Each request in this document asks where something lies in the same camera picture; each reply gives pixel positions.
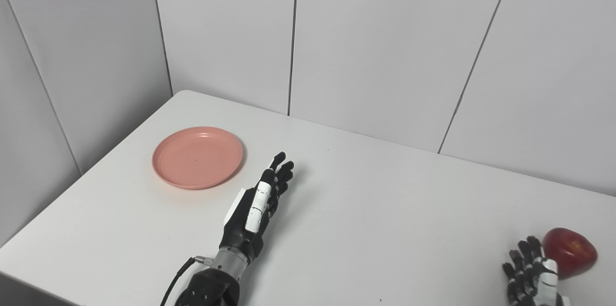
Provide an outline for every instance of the white table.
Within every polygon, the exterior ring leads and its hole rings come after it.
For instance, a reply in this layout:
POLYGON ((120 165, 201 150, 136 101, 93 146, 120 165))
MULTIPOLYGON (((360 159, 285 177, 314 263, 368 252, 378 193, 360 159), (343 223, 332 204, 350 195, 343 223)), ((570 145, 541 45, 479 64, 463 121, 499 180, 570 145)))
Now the white table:
POLYGON ((243 305, 504 306, 508 250, 552 227, 583 233, 599 251, 561 292, 575 306, 616 300, 616 198, 191 91, 3 246, 0 271, 78 305, 155 306, 189 256, 217 252, 237 191, 281 150, 295 178, 242 279, 243 305), (157 178, 154 148, 191 126, 242 140, 235 177, 202 191, 157 178))

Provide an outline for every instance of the red apple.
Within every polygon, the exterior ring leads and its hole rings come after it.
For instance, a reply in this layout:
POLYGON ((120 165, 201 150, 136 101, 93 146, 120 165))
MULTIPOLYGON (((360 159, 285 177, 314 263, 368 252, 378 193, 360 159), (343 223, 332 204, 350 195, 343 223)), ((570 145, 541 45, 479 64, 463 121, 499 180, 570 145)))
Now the red apple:
POLYGON ((556 260, 561 280, 588 270, 598 257, 587 238, 564 228, 554 228, 545 234, 543 251, 546 257, 556 260))

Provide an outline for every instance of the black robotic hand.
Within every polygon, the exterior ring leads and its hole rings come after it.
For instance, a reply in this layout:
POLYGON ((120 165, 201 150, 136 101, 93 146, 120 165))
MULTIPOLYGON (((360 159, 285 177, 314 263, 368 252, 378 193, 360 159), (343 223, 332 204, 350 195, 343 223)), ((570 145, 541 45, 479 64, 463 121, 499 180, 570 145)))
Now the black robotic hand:
POLYGON ((263 233, 278 209, 280 196, 289 187, 288 181, 293 178, 293 162, 280 165, 285 158, 284 152, 277 154, 257 185, 240 191, 225 218, 220 248, 237 248, 249 264, 259 256, 263 233))
POLYGON ((519 251, 509 254, 513 265, 502 269, 509 279, 507 298, 511 306, 570 306, 569 299, 556 291, 557 264, 543 255, 541 242, 535 236, 517 244, 519 251))
MULTIPOLYGON (((280 165, 285 159, 284 152, 277 154, 255 187, 240 190, 225 217, 216 258, 210 268, 193 275, 176 306, 238 305, 240 277, 263 249, 263 233, 278 209, 280 196, 288 189, 288 181, 293 178, 293 162, 280 165)), ((167 295, 169 291, 163 298, 163 304, 167 295)))

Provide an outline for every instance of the panel seam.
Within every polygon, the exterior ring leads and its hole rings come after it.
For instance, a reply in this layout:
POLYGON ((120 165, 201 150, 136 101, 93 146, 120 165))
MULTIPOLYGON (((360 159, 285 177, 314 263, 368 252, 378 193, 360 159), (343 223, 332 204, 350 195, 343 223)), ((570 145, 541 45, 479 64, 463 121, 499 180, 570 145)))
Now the panel seam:
POLYGON ((286 105, 286 115, 291 115, 291 89, 293 87, 293 60, 295 58, 295 19, 297 18, 297 0, 293 0, 293 27, 291 29, 291 64, 289 71, 289 96, 286 105))
POLYGON ((462 98, 466 93, 466 88, 468 87, 469 80, 471 80, 471 75, 473 75, 473 71, 475 70, 475 65, 477 65, 477 60, 479 60, 479 55, 484 48, 484 44, 486 43, 486 39, 488 37, 488 33, 490 32, 490 28, 492 27, 492 23, 494 22, 494 18, 497 16, 497 12, 499 11, 500 3, 502 0, 497 2, 496 7, 494 8, 494 12, 490 18, 490 23, 488 23, 488 27, 486 28, 486 32, 484 33, 484 38, 481 40, 481 44, 479 45, 479 49, 477 50, 477 54, 475 56, 475 60, 473 60, 473 65, 471 66, 471 71, 469 71, 468 76, 466 77, 466 82, 464 83, 464 87, 462 87, 462 92, 460 93, 460 97, 458 98, 458 102, 456 104, 455 109, 453 110, 453 115, 451 115, 451 120, 449 120, 449 124, 447 126, 447 130, 445 130, 445 135, 443 136, 443 140, 440 142, 440 147, 438 147, 438 154, 443 150, 443 145, 445 144, 445 140, 447 139, 447 135, 449 135, 449 129, 451 129, 451 124, 455 119, 458 109, 460 108, 460 104, 462 103, 462 98))
POLYGON ((167 58, 167 45, 165 44, 165 34, 163 33, 163 21, 160 18, 160 7, 158 6, 158 0, 154 0, 156 4, 156 16, 158 17, 158 28, 160 29, 160 38, 163 43, 163 55, 165 56, 165 68, 167 68, 167 79, 169 80, 169 91, 173 96, 173 85, 171 84, 171 72, 169 71, 169 60, 167 58))
POLYGON ((15 23, 17 24, 17 29, 19 30, 19 34, 22 37, 22 40, 24 41, 24 44, 26 45, 26 49, 28 50, 28 55, 30 57, 30 60, 32 60, 32 64, 35 67, 35 70, 37 71, 37 75, 38 78, 40 80, 40 84, 42 85, 43 90, 45 91, 45 95, 47 96, 47 100, 49 102, 49 106, 51 106, 51 110, 53 111, 53 116, 55 117, 55 120, 58 122, 58 126, 60 127, 60 131, 62 132, 62 137, 64 137, 64 142, 66 143, 66 146, 68 147, 68 152, 70 152, 71 157, 73 157, 73 163, 75 163, 75 167, 77 168, 77 171, 79 172, 79 174, 81 176, 83 176, 83 171, 81 170, 81 168, 79 167, 79 163, 77 163, 77 159, 75 158, 75 153, 73 152, 73 148, 71 148, 71 144, 68 142, 68 137, 66 136, 66 131, 64 131, 64 127, 62 126, 62 122, 60 122, 60 117, 58 116, 58 113, 55 109, 55 106, 53 106, 53 101, 51 100, 51 96, 49 95, 49 91, 47 89, 47 86, 45 85, 45 82, 42 79, 42 75, 40 75, 40 69, 38 67, 37 61, 35 60, 34 55, 32 54, 32 50, 30 49, 30 45, 28 43, 28 40, 26 39, 26 36, 24 34, 24 30, 22 29, 22 25, 21 23, 19 23, 19 20, 17 19, 17 14, 15 13, 15 9, 13 8, 13 4, 11 4, 11 0, 6 0, 8 5, 9 5, 9 9, 11 10, 11 14, 13 14, 13 19, 15 19, 15 23))

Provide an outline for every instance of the pink plate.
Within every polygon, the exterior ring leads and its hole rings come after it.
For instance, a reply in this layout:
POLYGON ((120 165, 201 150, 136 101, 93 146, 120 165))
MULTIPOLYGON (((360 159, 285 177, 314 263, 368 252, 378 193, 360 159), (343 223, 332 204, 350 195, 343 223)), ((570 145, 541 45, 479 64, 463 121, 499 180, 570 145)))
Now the pink plate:
POLYGON ((152 155, 156 174, 170 185, 202 190, 228 179, 242 162, 237 137, 216 127, 192 127, 165 138, 152 155))

